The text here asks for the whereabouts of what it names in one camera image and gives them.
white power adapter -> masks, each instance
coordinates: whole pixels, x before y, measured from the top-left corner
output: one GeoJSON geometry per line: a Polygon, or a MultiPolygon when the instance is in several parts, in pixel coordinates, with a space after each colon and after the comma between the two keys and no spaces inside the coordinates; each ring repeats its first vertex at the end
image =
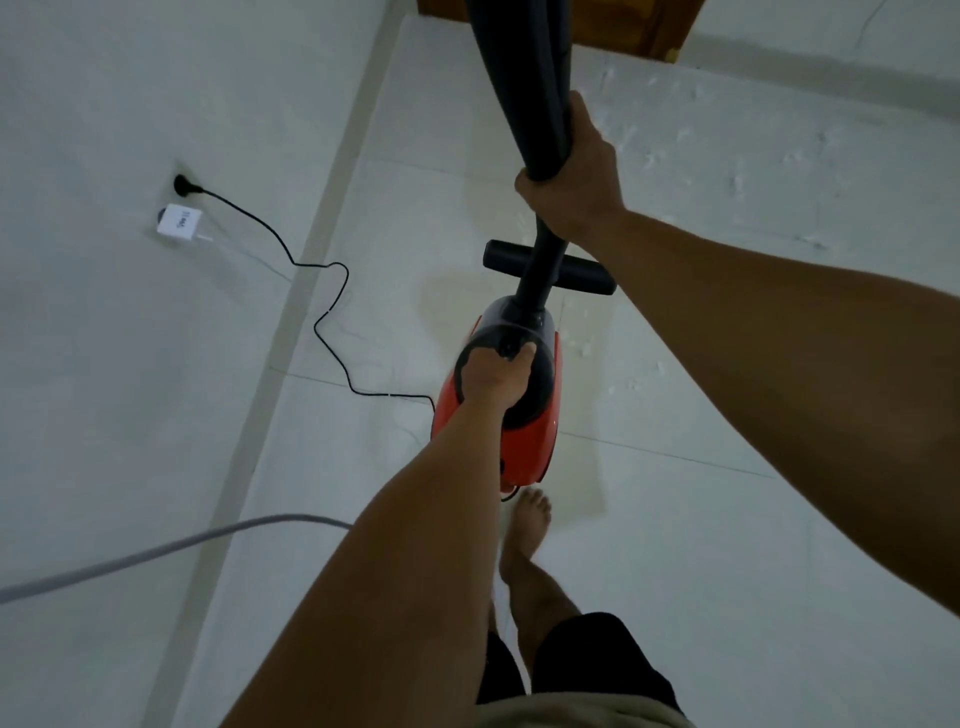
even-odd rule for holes
{"type": "Polygon", "coordinates": [[[166,237],[174,237],[178,240],[208,240],[213,238],[208,235],[200,234],[197,226],[200,225],[200,219],[204,216],[202,210],[195,207],[185,207],[183,205],[168,205],[162,209],[157,216],[156,231],[166,237]]]}

vacuum cleaner handle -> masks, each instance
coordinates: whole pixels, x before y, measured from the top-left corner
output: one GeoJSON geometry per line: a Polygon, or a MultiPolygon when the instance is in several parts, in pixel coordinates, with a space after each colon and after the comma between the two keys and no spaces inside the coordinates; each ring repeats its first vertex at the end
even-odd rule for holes
{"type": "Polygon", "coordinates": [[[555,177],[570,154],[569,0],[467,0],[467,13],[527,174],[555,177]]]}

hand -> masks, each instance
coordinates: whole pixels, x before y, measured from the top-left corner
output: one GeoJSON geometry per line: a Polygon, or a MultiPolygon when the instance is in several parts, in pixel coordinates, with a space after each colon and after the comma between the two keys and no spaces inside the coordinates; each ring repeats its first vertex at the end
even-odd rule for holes
{"type": "Polygon", "coordinates": [[[590,252],[598,225],[626,210],[616,172],[616,151],[590,121],[584,97],[570,92],[573,147],[563,169],[552,180],[532,182],[526,169],[514,187],[547,227],[564,240],[590,252]]]}
{"type": "Polygon", "coordinates": [[[474,349],[460,374],[464,401],[483,401],[506,412],[527,391],[535,353],[537,345],[532,341],[523,345],[513,361],[493,349],[474,349]]]}

black shorts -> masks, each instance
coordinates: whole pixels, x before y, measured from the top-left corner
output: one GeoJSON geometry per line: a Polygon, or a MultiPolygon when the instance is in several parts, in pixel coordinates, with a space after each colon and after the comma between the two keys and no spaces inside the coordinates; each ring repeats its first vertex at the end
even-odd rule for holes
{"type": "MultiPolygon", "coordinates": [[[[670,681],[653,669],[624,623],[603,612],[554,627],[537,650],[530,682],[532,692],[642,695],[680,710],[670,681]]],[[[514,656],[491,632],[477,705],[524,694],[514,656]]]]}

vacuum cleaner body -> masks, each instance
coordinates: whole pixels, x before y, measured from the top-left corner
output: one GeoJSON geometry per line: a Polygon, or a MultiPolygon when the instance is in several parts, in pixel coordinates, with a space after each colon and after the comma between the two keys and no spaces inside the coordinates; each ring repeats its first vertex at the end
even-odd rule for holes
{"type": "MultiPolygon", "coordinates": [[[[473,35],[493,90],[535,182],[560,172],[570,151],[569,0],[466,0],[473,35]]],[[[542,480],[553,454],[560,415],[560,337],[546,300],[553,286],[607,295],[610,274],[592,260],[565,255],[566,241],[537,218],[533,247],[491,240],[483,264],[519,278],[516,293],[493,302],[476,322],[444,382],[431,437],[464,401],[461,372],[477,347],[512,359],[528,341],[537,344],[527,391],[503,419],[501,490],[542,480]]]]}
{"type": "Polygon", "coordinates": [[[474,324],[456,366],[444,382],[430,431],[432,438],[463,403],[460,373],[472,350],[487,347],[496,349],[505,358],[513,358],[528,341],[537,345],[530,384],[503,418],[500,490],[506,494],[519,486],[543,480],[557,440],[563,366],[560,336],[549,311],[544,309],[540,315],[530,316],[517,308],[512,297],[498,299],[488,306],[474,324]]]}

